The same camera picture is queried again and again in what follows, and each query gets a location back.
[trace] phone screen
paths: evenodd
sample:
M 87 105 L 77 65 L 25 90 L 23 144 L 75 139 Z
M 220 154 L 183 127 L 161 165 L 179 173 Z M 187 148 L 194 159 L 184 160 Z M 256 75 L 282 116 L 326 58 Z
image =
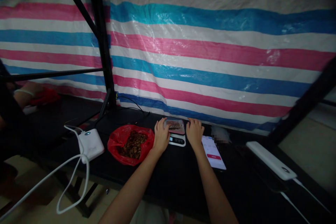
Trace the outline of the phone screen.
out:
M 212 137 L 202 136 L 202 144 L 211 167 L 226 170 L 225 164 Z

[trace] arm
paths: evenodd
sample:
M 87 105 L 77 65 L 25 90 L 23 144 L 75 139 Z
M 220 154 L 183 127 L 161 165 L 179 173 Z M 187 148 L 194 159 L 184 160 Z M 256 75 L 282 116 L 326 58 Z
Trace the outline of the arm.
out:
M 163 128 L 165 120 L 166 118 L 162 118 L 159 122 L 156 122 L 153 148 L 107 208 L 99 224 L 122 224 L 130 223 L 132 220 L 145 193 L 154 167 L 169 143 L 169 127 L 166 127 L 166 129 Z
M 36 93 L 42 91 L 42 86 L 38 83 L 27 82 L 21 89 L 27 90 L 27 91 L 31 92 L 32 94 L 36 94 Z M 28 93 L 24 93 L 24 92 L 16 92 L 14 94 L 14 99 L 16 100 L 18 105 L 22 109 L 24 109 L 25 106 L 27 106 L 29 104 L 30 100 L 33 99 L 33 96 L 31 96 Z M 5 126 L 6 126 L 6 123 L 3 120 L 3 118 L 0 116 L 0 130 L 3 129 Z
M 196 155 L 211 223 L 238 223 L 202 146 L 204 127 L 198 120 L 190 118 L 189 120 L 186 128 L 187 137 Z

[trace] white power bank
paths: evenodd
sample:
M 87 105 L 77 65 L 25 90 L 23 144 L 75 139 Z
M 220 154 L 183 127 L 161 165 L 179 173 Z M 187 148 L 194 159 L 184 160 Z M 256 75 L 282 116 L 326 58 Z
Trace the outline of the white power bank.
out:
M 297 177 L 295 172 L 266 150 L 260 143 L 255 141 L 247 142 L 246 146 L 282 180 L 290 180 Z
M 81 153 L 87 156 L 89 161 L 104 153 L 104 145 L 96 129 L 82 132 L 78 137 L 78 140 L 83 145 L 83 147 L 79 145 L 79 150 Z

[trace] blue stripe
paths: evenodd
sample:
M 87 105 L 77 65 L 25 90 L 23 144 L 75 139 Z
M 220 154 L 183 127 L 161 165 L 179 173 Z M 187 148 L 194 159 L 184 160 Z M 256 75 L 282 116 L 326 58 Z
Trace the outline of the blue stripe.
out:
M 66 46 L 98 47 L 93 33 L 64 33 L 58 31 L 0 30 L 0 41 Z
M 46 69 L 32 69 L 32 68 L 23 68 L 23 67 L 16 67 L 16 66 L 6 66 L 7 71 L 10 74 L 37 74 L 37 73 L 44 73 L 44 72 L 55 72 Z M 73 80 L 76 82 L 82 82 L 86 84 L 98 85 L 98 86 L 105 86 L 105 81 L 103 76 L 96 76 L 96 75 L 88 75 L 88 74 L 77 74 L 77 75 L 67 75 L 67 76 L 58 76 L 52 77 L 50 79 L 57 79 L 57 80 Z
M 140 59 L 112 56 L 113 66 L 147 72 L 155 77 L 190 82 L 251 93 L 301 97 L 310 84 L 282 80 L 249 78 L 188 68 L 151 64 Z
M 191 118 L 199 119 L 202 121 L 208 121 L 208 122 L 219 124 L 219 125 L 226 125 L 230 127 L 241 128 L 241 129 L 245 129 L 249 131 L 252 131 L 254 129 L 260 129 L 260 130 L 270 132 L 277 125 L 276 123 L 273 123 L 273 122 L 269 122 L 269 123 L 267 122 L 264 124 L 256 124 L 252 122 L 220 118 L 220 117 L 216 117 L 216 116 L 212 116 L 208 114 L 198 113 L 198 112 L 191 111 L 191 110 L 167 106 L 164 102 L 159 101 L 159 100 L 153 100 L 153 99 L 138 97 L 138 96 L 134 96 L 130 94 L 124 94 L 124 93 L 119 93 L 119 95 L 131 98 L 133 101 L 135 101 L 140 106 L 157 108 L 157 109 L 161 109 L 164 112 L 168 112 L 173 115 L 191 117 Z M 118 99 L 121 102 L 127 102 L 127 103 L 130 102 L 128 99 L 123 98 L 123 97 L 120 97 Z
M 255 31 L 271 35 L 336 34 L 336 10 L 278 14 L 260 9 L 205 10 L 192 7 L 123 2 L 111 3 L 111 19 L 145 24 L 178 24 L 215 30 Z

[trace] red object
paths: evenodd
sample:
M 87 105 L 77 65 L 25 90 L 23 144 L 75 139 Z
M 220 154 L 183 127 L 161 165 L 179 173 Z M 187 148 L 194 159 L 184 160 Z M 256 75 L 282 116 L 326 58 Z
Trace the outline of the red object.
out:
M 221 160 L 220 156 L 216 156 L 216 155 L 211 155 L 211 154 L 207 154 L 208 158 L 213 158 L 213 159 L 219 159 Z
M 42 92 L 36 94 L 36 98 L 30 101 L 30 105 L 38 106 L 48 103 L 52 103 L 60 100 L 60 96 L 56 93 L 55 90 L 44 88 Z
M 118 148 L 123 147 L 131 133 L 136 131 L 147 136 L 146 142 L 141 144 L 141 154 L 139 159 L 128 158 L 118 153 Z M 147 157 L 149 151 L 153 148 L 154 133 L 151 129 L 141 128 L 135 125 L 124 125 L 113 131 L 110 135 L 110 139 L 107 142 L 108 151 L 123 165 L 135 166 L 141 163 Z

